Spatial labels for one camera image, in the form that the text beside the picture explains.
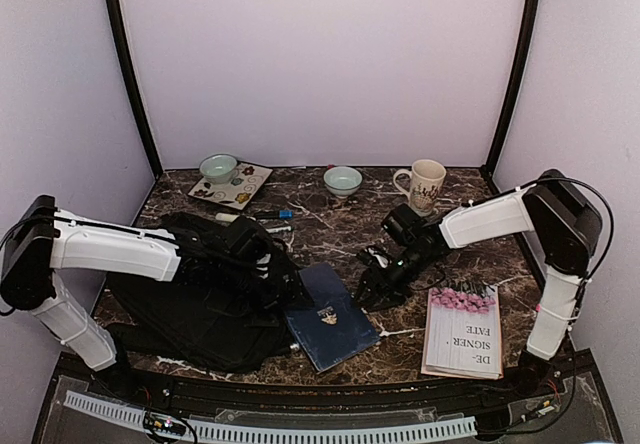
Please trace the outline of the dark blue book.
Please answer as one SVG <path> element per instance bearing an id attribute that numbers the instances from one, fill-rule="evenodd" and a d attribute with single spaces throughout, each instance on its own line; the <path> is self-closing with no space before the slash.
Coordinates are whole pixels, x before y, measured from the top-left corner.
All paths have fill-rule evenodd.
<path id="1" fill-rule="evenodd" d="M 285 316 L 317 372 L 325 372 L 379 342 L 378 332 L 329 264 L 304 268 L 299 275 L 312 304 L 289 309 Z"/>

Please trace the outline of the black student backpack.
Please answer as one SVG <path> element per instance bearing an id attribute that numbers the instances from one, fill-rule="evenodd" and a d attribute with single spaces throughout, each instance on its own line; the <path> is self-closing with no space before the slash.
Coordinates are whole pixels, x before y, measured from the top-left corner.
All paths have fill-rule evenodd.
<path id="1" fill-rule="evenodd" d="M 253 219 L 221 225 L 179 212 L 163 216 L 161 227 L 179 244 L 180 263 L 168 282 L 111 273 L 107 287 L 142 329 L 126 349 L 161 355 L 169 351 L 199 367 L 249 373 L 287 353 L 293 342 L 289 308 L 257 309 L 251 282 L 259 267 L 297 266 L 281 239 Z"/>

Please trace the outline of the white book with pink flowers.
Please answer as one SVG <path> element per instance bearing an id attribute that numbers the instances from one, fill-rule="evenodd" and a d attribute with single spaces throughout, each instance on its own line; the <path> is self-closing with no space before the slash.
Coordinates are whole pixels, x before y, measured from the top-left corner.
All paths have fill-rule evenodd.
<path id="1" fill-rule="evenodd" d="M 496 288 L 462 283 L 429 290 L 421 372 L 482 380 L 503 377 Z"/>

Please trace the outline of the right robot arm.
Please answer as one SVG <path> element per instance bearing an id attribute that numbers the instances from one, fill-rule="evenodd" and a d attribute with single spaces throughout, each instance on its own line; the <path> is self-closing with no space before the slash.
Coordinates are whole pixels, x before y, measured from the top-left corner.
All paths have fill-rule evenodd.
<path id="1" fill-rule="evenodd" d="M 368 311 L 400 306 L 411 295 L 410 284 L 439 258 L 513 237 L 541 291 L 532 330 L 510 377 L 511 390 L 530 398 L 547 384 L 553 360 L 579 318 L 587 286 L 606 255 L 597 247 L 602 230 L 612 229 L 614 219 L 601 216 L 587 198 L 595 191 L 548 169 L 521 186 L 434 217 L 401 204 L 381 226 L 403 250 L 396 257 L 375 246 L 359 253 L 366 268 L 355 300 Z"/>

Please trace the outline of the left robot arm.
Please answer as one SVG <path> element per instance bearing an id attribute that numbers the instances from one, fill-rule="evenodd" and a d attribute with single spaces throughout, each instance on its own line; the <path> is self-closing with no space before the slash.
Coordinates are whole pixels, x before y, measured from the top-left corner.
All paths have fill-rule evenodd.
<path id="1" fill-rule="evenodd" d="M 41 195 L 1 241 L 2 313 L 38 319 L 120 400 L 141 391 L 127 342 L 78 302 L 64 269 L 104 273 L 155 352 L 217 371 L 250 372 L 282 353 L 286 313 L 312 304 L 284 242 L 252 218 L 177 212 L 135 228 L 75 215 Z"/>

